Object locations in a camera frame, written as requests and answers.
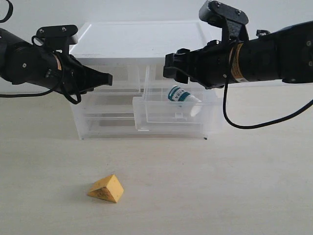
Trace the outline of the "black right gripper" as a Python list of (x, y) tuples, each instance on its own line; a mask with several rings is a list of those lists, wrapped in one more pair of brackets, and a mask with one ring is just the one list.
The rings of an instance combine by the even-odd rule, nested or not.
[[(206, 89), (222, 88), (226, 79), (230, 84), (235, 84), (229, 62), (234, 45), (234, 40), (226, 44), (212, 40), (197, 50), (181, 48), (175, 53), (166, 54), (163, 77), (182, 84), (195, 82)], [(179, 69), (188, 70), (188, 75)]]

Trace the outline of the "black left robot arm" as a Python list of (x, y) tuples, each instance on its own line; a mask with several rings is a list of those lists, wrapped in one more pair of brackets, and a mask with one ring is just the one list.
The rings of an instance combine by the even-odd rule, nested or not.
[(1, 78), (13, 85), (33, 84), (68, 96), (111, 86), (111, 74), (86, 67), (69, 53), (70, 45), (78, 43), (77, 32), (73, 24), (41, 27), (32, 37), (42, 42), (39, 46), (1, 29)]

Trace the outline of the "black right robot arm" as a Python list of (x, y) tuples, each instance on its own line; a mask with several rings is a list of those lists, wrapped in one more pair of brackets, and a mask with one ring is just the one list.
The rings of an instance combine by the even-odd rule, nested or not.
[(203, 48), (179, 49), (165, 56), (163, 76), (206, 89), (230, 84), (281, 80), (289, 84), (313, 81), (313, 23), (285, 27), (258, 38), (228, 43), (212, 40)]

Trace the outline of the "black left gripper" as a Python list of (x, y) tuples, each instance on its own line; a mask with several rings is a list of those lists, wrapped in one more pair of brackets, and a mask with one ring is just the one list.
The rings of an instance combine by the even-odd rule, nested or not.
[(96, 87), (112, 85), (112, 75), (83, 66), (74, 56), (55, 52), (58, 72), (50, 72), (57, 78), (57, 83), (48, 93), (57, 92), (64, 97), (81, 97), (94, 91)]

